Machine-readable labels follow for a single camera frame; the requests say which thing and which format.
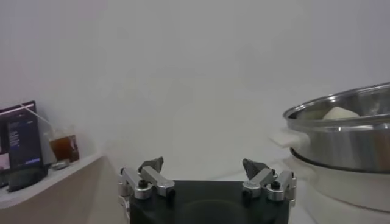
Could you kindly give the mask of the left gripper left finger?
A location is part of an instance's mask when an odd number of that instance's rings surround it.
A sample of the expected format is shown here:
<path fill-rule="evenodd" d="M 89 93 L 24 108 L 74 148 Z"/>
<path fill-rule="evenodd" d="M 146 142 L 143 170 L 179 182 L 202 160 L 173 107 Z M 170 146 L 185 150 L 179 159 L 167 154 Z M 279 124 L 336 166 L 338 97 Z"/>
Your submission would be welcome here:
<path fill-rule="evenodd" d="M 157 195 L 169 198 L 175 194 L 175 182 L 160 174 L 164 159 L 162 156 L 144 161 L 137 169 L 123 167 L 118 176 L 119 196 L 124 200 L 135 197 L 148 200 L 155 189 Z"/>

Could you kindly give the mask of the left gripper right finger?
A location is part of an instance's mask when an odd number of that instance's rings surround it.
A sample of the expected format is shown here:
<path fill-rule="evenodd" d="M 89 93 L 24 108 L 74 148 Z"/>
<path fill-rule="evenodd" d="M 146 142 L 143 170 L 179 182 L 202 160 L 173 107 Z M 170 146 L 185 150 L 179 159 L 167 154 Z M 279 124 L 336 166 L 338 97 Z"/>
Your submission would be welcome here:
<path fill-rule="evenodd" d="M 242 183 L 242 195 L 245 203 L 250 203 L 262 195 L 270 201 L 287 200 L 296 202 L 297 178 L 292 171 L 277 173 L 265 163 L 243 159 L 242 164 L 248 180 Z"/>

